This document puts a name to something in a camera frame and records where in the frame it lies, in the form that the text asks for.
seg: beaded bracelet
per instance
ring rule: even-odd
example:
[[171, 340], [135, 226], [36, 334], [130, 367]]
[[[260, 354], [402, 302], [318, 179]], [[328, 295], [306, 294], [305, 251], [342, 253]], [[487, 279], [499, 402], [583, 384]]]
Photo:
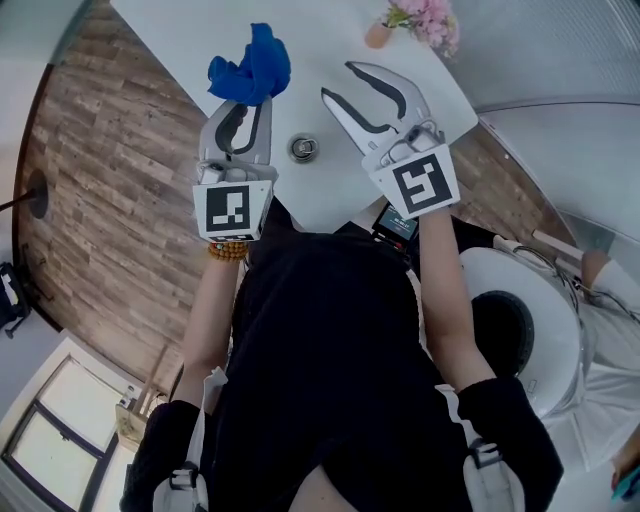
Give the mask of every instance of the beaded bracelet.
[[246, 242], [227, 242], [209, 244], [209, 254], [220, 261], [242, 261], [249, 252]]

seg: white table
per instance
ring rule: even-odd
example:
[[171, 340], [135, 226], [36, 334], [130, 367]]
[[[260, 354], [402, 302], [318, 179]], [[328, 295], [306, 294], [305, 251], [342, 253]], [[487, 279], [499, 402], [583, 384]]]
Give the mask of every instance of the white table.
[[[271, 164], [280, 173], [276, 196], [307, 231], [333, 232], [380, 197], [360, 166], [362, 155], [320, 99], [322, 86], [341, 94], [373, 124], [396, 114], [395, 104], [357, 79], [347, 60], [372, 62], [413, 80], [451, 143], [477, 117], [430, 48], [397, 30], [381, 50], [364, 44], [385, 0], [112, 0], [142, 41], [211, 115], [222, 103], [207, 92], [211, 59], [239, 63], [251, 40], [251, 22], [267, 22], [287, 47], [291, 84], [273, 104]], [[294, 163], [286, 145], [299, 132], [313, 134], [320, 153]]]

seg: black shirt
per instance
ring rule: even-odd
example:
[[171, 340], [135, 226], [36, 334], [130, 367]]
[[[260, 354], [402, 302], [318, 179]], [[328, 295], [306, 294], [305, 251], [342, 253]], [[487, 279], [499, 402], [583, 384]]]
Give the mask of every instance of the black shirt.
[[[394, 254], [302, 237], [248, 273], [233, 333], [201, 464], [209, 510], [286, 511], [320, 464], [360, 512], [471, 510], [462, 427], [434, 389], [442, 381]], [[460, 416], [520, 477], [527, 510], [545, 510], [562, 467], [519, 381], [481, 382], [459, 400]], [[154, 411], [122, 510], [151, 510], [157, 485], [184, 462], [197, 413], [183, 402]]]

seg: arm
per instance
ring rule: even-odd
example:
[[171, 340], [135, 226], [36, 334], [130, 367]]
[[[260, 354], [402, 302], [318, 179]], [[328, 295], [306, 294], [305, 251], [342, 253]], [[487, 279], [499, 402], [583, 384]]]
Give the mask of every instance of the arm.
[[420, 217], [420, 282], [427, 348], [442, 377], [460, 392], [495, 374], [478, 350], [451, 216]]
[[173, 400], [199, 408], [205, 377], [226, 365], [239, 265], [215, 259], [207, 264], [182, 341], [184, 372]]

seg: flower vase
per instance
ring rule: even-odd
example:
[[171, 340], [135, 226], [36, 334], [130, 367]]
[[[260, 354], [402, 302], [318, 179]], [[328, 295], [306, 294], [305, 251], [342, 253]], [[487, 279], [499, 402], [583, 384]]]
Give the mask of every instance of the flower vase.
[[364, 42], [369, 48], [377, 50], [387, 44], [392, 32], [392, 28], [385, 25], [381, 20], [377, 20], [364, 36]]

